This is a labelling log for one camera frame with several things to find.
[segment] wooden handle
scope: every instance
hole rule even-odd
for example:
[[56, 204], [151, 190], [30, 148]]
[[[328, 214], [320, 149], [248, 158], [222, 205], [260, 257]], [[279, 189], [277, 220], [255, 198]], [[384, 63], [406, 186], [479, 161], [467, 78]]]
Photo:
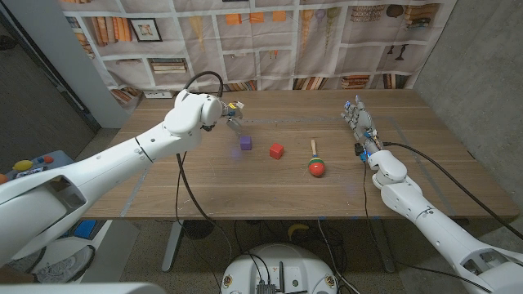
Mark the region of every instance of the wooden handle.
[[317, 155], [317, 153], [316, 153], [316, 141], [314, 139], [311, 140], [311, 147], [312, 147], [312, 155]]

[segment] red cube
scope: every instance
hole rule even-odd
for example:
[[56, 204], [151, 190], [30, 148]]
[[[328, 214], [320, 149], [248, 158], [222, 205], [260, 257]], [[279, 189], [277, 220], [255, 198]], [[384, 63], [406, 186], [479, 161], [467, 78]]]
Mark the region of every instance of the red cube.
[[269, 149], [269, 155], [272, 158], [279, 159], [284, 155], [284, 147], [278, 143], [274, 143]]

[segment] gray wall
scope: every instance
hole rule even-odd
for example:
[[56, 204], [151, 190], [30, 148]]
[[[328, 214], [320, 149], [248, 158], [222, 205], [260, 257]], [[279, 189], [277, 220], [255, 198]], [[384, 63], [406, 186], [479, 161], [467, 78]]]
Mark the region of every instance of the gray wall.
[[3, 0], [43, 54], [102, 127], [121, 127], [129, 115], [118, 105], [86, 56], [56, 0]]
[[459, 0], [414, 86], [520, 208], [522, 3]]

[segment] picture frame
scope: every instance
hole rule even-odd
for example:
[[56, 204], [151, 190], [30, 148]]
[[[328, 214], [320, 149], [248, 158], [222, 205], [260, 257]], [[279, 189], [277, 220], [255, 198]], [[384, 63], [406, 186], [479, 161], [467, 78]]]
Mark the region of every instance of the picture frame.
[[162, 42], [156, 19], [129, 19], [138, 42]]

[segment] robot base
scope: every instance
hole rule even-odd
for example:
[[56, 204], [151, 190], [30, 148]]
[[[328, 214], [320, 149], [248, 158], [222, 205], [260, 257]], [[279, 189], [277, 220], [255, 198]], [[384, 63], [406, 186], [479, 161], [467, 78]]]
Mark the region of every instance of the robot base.
[[[221, 281], [221, 292], [227, 294], [257, 293], [258, 288], [268, 289], [274, 293], [313, 293], [313, 294], [335, 294], [337, 282], [333, 271], [318, 256], [311, 252], [285, 243], [272, 243], [255, 247], [249, 252], [261, 273], [254, 265], [253, 259], [245, 253], [236, 258], [226, 269]], [[256, 258], [259, 256], [267, 264], [270, 275], [270, 284], [267, 286], [267, 270], [263, 262]], [[280, 273], [280, 265], [283, 264], [283, 273]]]

